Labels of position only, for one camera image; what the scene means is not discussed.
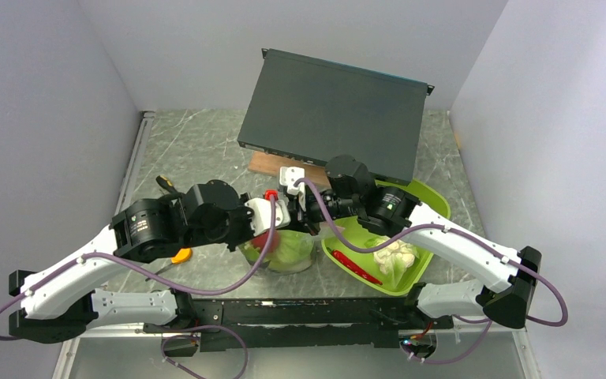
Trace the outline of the red tomato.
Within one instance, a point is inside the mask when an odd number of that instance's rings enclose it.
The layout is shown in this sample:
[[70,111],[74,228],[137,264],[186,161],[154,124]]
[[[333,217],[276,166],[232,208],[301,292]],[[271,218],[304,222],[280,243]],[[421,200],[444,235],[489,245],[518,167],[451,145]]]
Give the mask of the red tomato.
[[[251,244],[252,246],[258,250],[259,252],[262,252],[264,247],[267,245],[267,241],[270,237],[270,232],[268,233],[264,233],[262,235],[259,235],[258,237],[255,237],[252,241]],[[273,237],[271,238],[271,244],[270,244],[270,249],[269,252],[272,252],[274,250],[276,250],[280,244],[280,235],[277,231],[275,231],[273,233]]]

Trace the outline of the green cabbage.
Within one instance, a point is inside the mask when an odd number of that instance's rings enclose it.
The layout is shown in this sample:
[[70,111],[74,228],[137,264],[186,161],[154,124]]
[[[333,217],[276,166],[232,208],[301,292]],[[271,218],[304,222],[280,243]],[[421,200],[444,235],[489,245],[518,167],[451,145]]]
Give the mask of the green cabbage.
[[315,242],[312,236],[296,231],[280,231],[280,244],[274,250],[269,268],[281,273],[297,273],[313,263]]

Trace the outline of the clear zip top bag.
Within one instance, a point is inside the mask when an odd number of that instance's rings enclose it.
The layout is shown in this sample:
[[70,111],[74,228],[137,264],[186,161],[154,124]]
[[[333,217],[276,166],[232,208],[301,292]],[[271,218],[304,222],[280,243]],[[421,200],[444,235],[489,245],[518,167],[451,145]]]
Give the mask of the clear zip top bag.
[[[251,265],[254,265],[261,255],[267,238],[268,233],[264,233],[239,246],[239,250]],[[315,239],[305,233],[276,230],[271,248],[260,267],[283,275],[302,272],[315,260],[315,244]]]

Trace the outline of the green celery stalks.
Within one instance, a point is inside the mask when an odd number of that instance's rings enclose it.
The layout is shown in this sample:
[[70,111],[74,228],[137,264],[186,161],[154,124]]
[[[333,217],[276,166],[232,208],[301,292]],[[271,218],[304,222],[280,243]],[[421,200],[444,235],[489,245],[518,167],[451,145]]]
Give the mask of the green celery stalks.
[[251,266],[254,266],[261,254],[261,248],[254,247],[250,242],[239,246],[239,250]]

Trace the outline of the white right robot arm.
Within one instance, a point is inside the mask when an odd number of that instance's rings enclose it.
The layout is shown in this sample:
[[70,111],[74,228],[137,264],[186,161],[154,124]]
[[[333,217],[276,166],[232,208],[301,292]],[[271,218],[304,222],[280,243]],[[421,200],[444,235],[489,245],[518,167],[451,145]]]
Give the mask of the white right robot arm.
[[352,156],[326,166],[330,189],[313,189],[300,167],[281,167],[279,184],[305,226],[354,216],[389,244],[405,242],[462,267],[473,280],[417,284],[403,306],[406,323],[421,328],[451,315],[485,316],[507,328],[523,328],[537,286],[542,254],[531,246],[501,246],[448,220],[397,186],[378,184]]

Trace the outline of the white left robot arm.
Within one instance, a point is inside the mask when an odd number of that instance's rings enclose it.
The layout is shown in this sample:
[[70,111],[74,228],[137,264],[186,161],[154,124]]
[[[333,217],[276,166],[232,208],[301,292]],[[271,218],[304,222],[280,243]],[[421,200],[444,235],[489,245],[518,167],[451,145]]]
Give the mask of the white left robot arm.
[[261,235],[273,246],[275,231],[290,221],[277,193],[250,197],[221,180],[138,200],[57,264],[10,275],[9,291],[20,305],[8,318],[9,338],[59,343],[91,328],[129,323],[183,332],[198,322],[193,289],[170,280],[152,293],[105,291],[103,285],[183,249],[223,244],[235,250]]

